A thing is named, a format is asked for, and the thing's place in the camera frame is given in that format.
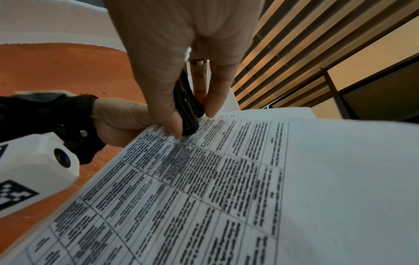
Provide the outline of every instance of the black sleeve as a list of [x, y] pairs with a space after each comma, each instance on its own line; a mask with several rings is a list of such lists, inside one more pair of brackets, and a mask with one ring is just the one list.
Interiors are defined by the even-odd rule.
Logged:
[[81, 165], [88, 164], [106, 145], [90, 117], [96, 99], [59, 93], [0, 97], [0, 142], [54, 132]]

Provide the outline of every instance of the hand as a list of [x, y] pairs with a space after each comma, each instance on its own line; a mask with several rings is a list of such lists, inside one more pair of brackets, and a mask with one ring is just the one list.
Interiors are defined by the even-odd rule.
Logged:
[[[263, 0], [104, 0], [128, 52], [134, 78], [154, 121], [182, 135], [173, 88], [190, 59], [209, 59], [209, 91], [199, 89], [205, 114], [214, 117], [227, 98], [244, 53], [251, 45]], [[193, 83], [202, 73], [191, 71]]]
[[117, 147], [125, 147], [154, 124], [147, 105], [124, 99], [97, 99], [91, 117], [101, 141]]

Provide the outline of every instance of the orange surface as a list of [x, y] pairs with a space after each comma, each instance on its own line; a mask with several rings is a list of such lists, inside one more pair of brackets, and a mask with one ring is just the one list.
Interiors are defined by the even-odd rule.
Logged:
[[[66, 43], [0, 45], [0, 95], [29, 90], [67, 90], [145, 103], [125, 52]], [[65, 202], [119, 151], [106, 146], [91, 164], [80, 167], [80, 177], [73, 186], [1, 218], [0, 254]]]

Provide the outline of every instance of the stack of paper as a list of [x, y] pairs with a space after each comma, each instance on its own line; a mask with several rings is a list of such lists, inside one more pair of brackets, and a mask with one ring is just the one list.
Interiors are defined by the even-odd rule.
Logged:
[[0, 263], [419, 264], [418, 126], [264, 111], [149, 128]]

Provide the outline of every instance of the camera lens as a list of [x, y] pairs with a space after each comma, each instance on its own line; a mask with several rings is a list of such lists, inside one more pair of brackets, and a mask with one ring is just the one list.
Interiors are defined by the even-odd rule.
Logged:
[[68, 169], [71, 166], [71, 161], [69, 156], [61, 149], [54, 149], [55, 159], [57, 159], [58, 163]]

